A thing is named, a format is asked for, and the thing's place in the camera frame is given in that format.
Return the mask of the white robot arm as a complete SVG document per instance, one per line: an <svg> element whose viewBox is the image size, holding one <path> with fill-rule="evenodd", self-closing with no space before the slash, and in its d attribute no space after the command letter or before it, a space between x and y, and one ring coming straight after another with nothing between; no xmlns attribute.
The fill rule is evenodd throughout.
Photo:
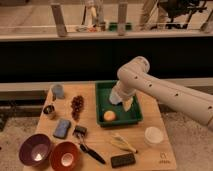
<svg viewBox="0 0 213 171"><path fill-rule="evenodd" d="M148 74L149 69L148 60L142 56L121 66L109 101L117 105L141 91L213 131L213 95L153 77Z"/></svg>

